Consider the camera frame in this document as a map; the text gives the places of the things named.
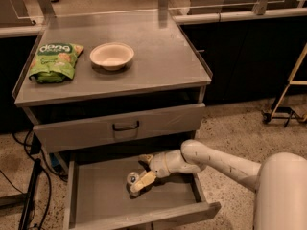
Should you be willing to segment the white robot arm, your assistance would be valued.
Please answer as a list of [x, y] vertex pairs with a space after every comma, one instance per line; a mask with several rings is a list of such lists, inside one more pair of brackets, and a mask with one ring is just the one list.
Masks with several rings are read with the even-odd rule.
[[255, 193], [253, 230], [307, 230], [307, 159], [299, 155], [279, 152], [256, 163], [190, 139], [179, 149], [142, 154], [139, 160], [149, 168], [127, 176], [132, 196], [158, 178], [211, 167]]

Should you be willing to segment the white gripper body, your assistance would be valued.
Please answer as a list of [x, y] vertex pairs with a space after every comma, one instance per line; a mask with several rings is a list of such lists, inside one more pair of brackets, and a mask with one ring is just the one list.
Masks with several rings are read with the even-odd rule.
[[158, 178], [168, 176], [168, 169], [165, 160], [165, 153], [156, 154], [150, 162], [150, 169], [155, 173]]

